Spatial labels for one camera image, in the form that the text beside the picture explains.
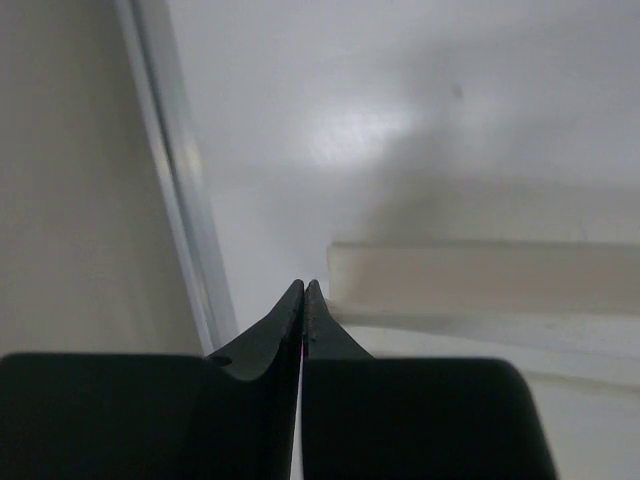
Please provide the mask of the white t shirt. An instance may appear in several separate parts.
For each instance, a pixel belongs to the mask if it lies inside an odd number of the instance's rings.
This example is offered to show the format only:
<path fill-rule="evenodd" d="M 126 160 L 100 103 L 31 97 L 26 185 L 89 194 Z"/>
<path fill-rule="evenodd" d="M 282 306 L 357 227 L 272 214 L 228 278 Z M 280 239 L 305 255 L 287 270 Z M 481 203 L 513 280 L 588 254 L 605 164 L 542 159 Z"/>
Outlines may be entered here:
<path fill-rule="evenodd" d="M 496 358 L 533 396 L 554 479 L 639 475 L 639 250 L 336 244 L 332 317 L 368 353 Z"/>

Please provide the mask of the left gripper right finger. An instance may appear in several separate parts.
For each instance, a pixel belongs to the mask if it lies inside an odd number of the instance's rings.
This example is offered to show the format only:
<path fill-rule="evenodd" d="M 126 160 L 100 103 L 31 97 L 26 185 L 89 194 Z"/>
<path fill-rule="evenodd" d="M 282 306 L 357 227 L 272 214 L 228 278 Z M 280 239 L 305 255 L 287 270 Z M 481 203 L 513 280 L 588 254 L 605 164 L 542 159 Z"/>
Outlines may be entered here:
<path fill-rule="evenodd" d="M 308 479 L 554 479 L 530 389 L 496 358 L 378 359 L 305 293 Z"/>

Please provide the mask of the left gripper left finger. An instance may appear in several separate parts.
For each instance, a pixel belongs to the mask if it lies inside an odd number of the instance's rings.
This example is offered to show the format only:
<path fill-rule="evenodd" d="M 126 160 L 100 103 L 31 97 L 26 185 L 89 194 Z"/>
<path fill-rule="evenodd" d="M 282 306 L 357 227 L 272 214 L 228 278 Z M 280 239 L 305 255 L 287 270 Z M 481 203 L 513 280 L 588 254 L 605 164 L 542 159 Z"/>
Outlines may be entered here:
<path fill-rule="evenodd" d="M 304 285 L 213 354 L 1 361 L 5 479 L 286 479 Z"/>

